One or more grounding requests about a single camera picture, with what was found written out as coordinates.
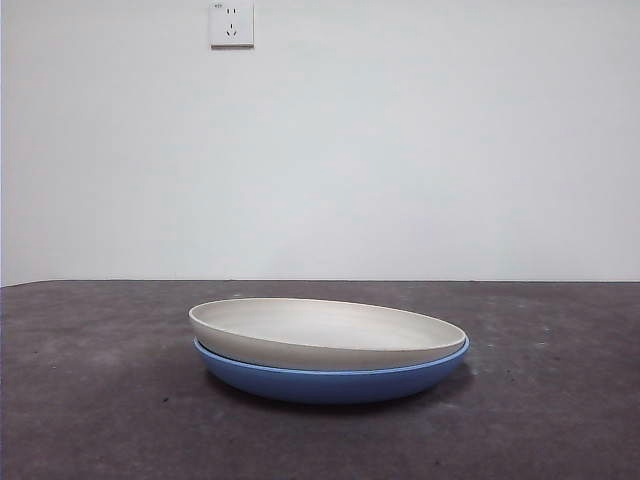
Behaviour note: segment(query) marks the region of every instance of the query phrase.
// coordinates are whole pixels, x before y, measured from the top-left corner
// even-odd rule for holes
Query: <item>wall socket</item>
[[[211,48],[253,47],[253,0],[225,0],[209,6]]]

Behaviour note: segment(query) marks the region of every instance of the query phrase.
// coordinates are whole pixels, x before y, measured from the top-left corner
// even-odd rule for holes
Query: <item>bowl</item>
[[[432,362],[380,370],[320,371],[266,367],[239,362],[194,344],[207,369],[223,382],[248,393],[306,404],[355,404],[404,397],[432,387],[462,360],[466,339],[453,354]]]
[[[200,343],[223,357],[299,370],[419,365],[466,341],[460,328],[437,318],[328,300],[220,300],[193,307],[189,318]]]

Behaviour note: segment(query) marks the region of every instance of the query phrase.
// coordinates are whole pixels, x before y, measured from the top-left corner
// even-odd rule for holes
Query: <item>concrete surface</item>
[[[211,377],[187,309],[290,296],[456,323],[466,362],[369,406]],[[640,284],[60,281],[2,290],[3,479],[633,479]]]

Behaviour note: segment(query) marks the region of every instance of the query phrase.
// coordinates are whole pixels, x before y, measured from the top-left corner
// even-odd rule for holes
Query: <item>blue plate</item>
[[[379,402],[425,390],[453,371],[469,349],[420,365],[361,371],[290,370],[238,362],[194,344],[216,377],[245,392],[296,403],[353,404]]]

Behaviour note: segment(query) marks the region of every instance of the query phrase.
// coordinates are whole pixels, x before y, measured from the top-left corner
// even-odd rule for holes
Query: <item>white bowl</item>
[[[233,360],[300,370],[377,370],[431,362],[466,335],[418,313],[359,303],[245,298],[189,311],[196,338]]]

